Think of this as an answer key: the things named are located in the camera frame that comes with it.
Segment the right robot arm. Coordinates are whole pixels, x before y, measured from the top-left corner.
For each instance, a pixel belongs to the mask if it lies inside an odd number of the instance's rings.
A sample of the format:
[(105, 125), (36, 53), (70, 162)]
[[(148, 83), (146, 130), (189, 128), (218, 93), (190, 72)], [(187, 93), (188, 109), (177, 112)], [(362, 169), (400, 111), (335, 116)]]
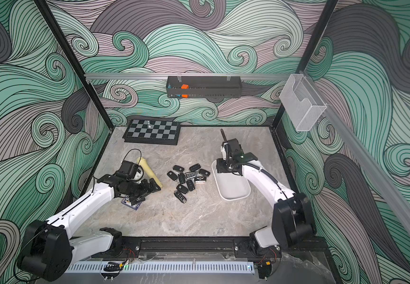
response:
[(245, 199), (254, 185), (272, 208), (271, 225), (251, 234), (255, 247), (286, 249), (314, 235), (316, 224), (309, 198), (282, 184), (253, 153), (245, 153), (237, 139), (229, 140), (224, 130), (220, 132), (222, 157), (212, 164), (220, 197), (225, 201)]

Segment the black key silver trim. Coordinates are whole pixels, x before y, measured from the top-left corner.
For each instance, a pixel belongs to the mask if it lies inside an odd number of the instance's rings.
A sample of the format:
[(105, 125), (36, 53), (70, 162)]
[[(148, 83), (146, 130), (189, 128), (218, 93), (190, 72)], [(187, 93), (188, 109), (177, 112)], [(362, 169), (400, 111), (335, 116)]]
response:
[(174, 196), (182, 203), (185, 204), (187, 202), (186, 197), (180, 192), (180, 191), (175, 191)]

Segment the white plastic storage box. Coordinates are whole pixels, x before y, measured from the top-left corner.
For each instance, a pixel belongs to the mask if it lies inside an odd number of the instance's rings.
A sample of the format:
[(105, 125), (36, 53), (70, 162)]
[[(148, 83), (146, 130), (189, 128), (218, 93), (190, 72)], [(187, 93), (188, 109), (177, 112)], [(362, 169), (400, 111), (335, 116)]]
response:
[(232, 173), (219, 173), (216, 160), (212, 163), (212, 172), (218, 193), (223, 200), (242, 200), (251, 194), (251, 186), (246, 178)]

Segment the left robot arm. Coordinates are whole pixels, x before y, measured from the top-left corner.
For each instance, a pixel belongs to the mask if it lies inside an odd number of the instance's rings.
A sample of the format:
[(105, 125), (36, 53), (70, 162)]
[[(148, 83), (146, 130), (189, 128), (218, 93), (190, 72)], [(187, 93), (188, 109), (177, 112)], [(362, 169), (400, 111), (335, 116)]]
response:
[(85, 237), (74, 238), (74, 233), (103, 205), (122, 195), (140, 203), (161, 190), (154, 178), (129, 180), (123, 175), (106, 174), (94, 187), (58, 214), (45, 221), (35, 220), (25, 231), (16, 266), (38, 278), (55, 281), (70, 265), (99, 253), (118, 256), (123, 252), (122, 233), (113, 228), (102, 228)]

